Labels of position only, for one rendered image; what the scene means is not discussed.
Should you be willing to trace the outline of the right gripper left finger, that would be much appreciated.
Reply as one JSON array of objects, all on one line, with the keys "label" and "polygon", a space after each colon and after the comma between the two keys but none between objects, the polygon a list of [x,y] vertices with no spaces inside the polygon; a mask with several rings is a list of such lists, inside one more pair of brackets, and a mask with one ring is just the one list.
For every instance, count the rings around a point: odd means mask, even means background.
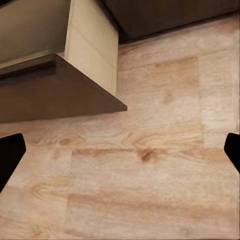
[{"label": "right gripper left finger", "polygon": [[25,153],[26,144],[21,133],[0,138],[0,193]]}]

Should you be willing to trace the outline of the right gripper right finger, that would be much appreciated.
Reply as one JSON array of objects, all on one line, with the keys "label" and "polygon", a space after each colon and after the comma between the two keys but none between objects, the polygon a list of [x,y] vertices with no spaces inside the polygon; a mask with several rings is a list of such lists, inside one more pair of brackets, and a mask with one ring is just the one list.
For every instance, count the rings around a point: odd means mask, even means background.
[{"label": "right gripper right finger", "polygon": [[227,135],[224,151],[240,173],[240,135],[229,133]]}]

